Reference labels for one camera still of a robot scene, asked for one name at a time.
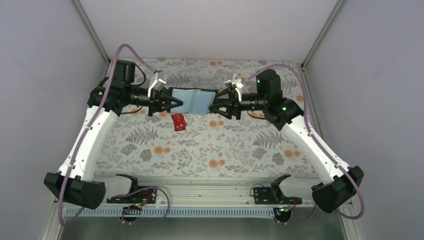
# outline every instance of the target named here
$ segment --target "white wall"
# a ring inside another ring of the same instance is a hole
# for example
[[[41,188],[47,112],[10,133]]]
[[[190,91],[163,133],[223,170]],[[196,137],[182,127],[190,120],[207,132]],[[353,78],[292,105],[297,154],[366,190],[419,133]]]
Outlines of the white wall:
[[[369,240],[424,235],[424,1],[349,0],[307,75],[324,139],[365,173]]]
[[[144,58],[301,63],[337,0],[80,2],[110,58],[128,43]]]
[[[106,64],[70,1],[0,3],[0,239],[38,239]]]

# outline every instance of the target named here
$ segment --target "red packet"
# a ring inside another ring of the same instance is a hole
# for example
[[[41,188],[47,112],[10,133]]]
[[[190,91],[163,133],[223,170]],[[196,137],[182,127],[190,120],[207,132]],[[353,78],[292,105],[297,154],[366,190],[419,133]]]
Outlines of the red packet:
[[[181,113],[171,115],[173,126],[176,132],[186,130],[186,120]]]

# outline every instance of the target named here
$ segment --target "floral tablecloth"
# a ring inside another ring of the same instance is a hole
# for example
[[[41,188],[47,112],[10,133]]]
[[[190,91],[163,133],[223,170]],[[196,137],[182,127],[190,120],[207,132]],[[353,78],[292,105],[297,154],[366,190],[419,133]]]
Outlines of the floral tablecloth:
[[[227,73],[248,78],[277,61],[205,60],[148,58],[155,69],[168,75],[167,87],[219,89]],[[295,63],[285,62],[293,67]],[[153,76],[144,66],[150,79]],[[294,74],[275,68],[281,77],[285,97],[303,107],[303,95]],[[136,79],[142,82],[137,70]],[[255,81],[244,85],[244,93],[256,92]],[[136,110],[128,106],[124,112]],[[147,116],[143,108],[134,114],[121,115],[106,137],[96,162],[97,175],[182,177],[279,177],[288,173],[315,177],[312,165],[302,151],[265,120],[244,112],[241,120],[228,120],[218,114],[184,114],[186,130],[174,130],[171,114]],[[261,112],[252,113],[263,117]]]

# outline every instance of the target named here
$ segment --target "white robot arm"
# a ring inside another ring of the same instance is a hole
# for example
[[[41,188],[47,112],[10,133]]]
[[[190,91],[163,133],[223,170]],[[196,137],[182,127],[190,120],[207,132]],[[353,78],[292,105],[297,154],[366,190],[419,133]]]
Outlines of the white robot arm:
[[[132,69],[128,67],[130,64],[131,62],[125,61],[122,68]],[[63,200],[65,202],[89,209],[97,208],[106,198],[125,195],[134,190],[134,185],[137,185],[134,177],[128,175],[94,176],[95,164],[99,159],[106,135],[118,119],[123,107],[129,104],[146,106],[148,115],[152,116],[155,112],[163,112],[183,105],[181,100],[171,96],[172,91],[163,88],[166,76],[161,72],[155,74],[155,79],[149,88],[134,88],[127,84],[131,82],[127,80],[114,79],[113,81],[104,107],[87,131],[76,154],[64,192]],[[257,93],[242,93],[241,80],[234,75],[229,77],[225,85],[227,89],[219,92],[213,103],[206,106],[210,112],[220,114],[228,119],[231,119],[232,116],[240,119],[242,111],[262,110],[269,122],[294,141],[319,176],[319,178],[298,178],[289,175],[280,177],[277,183],[273,183],[274,186],[278,186],[277,198],[298,197],[314,200],[324,212],[331,213],[356,193],[339,167],[349,170],[348,174],[357,185],[361,183],[364,173],[358,166],[352,168],[336,156],[311,127],[311,134],[314,134],[324,148],[334,156],[337,164],[334,164],[317,146],[306,130],[303,111],[294,101],[283,97],[280,77],[274,70],[268,69],[257,75]],[[89,108],[77,141],[83,131],[88,128],[87,123],[98,110],[97,106],[102,99],[103,92],[104,87],[102,86],[96,87],[91,92],[88,100]],[[44,184],[56,197],[59,197],[77,141],[57,173],[48,173],[44,179]]]

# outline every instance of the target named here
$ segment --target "red object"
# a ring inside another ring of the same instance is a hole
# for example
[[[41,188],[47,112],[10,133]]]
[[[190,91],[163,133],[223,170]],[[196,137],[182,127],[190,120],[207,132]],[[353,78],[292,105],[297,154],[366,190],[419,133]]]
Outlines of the red object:
[[[175,132],[186,130],[186,120],[181,113],[171,115]]]
[[[150,199],[152,198],[152,195],[148,191],[142,191],[138,195],[139,196],[147,195],[146,202],[145,202],[146,204],[148,204],[150,202]]]
[[[291,199],[293,200],[293,207],[291,208],[292,210],[296,208],[297,203],[296,203],[296,199],[294,196],[291,197]]]

